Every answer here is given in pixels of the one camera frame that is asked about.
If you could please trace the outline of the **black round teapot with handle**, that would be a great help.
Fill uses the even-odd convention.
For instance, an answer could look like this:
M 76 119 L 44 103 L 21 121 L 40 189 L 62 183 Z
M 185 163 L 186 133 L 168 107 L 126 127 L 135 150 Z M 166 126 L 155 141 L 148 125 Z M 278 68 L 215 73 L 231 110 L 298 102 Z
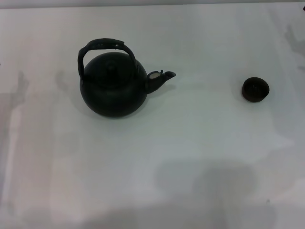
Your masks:
M 109 38 L 87 43 L 77 64 L 84 102 L 95 113 L 114 118 L 138 110 L 148 94 L 176 76 L 160 70 L 151 78 L 123 41 Z

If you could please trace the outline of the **small dark brown teacup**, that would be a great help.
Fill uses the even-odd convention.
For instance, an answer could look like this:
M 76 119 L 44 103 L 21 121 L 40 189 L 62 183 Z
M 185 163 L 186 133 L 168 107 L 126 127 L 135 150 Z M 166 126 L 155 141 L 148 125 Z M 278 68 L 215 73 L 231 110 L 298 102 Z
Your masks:
M 258 103 L 264 100 L 270 92 L 268 83 L 258 77 L 250 77 L 243 83 L 241 93 L 245 100 Z

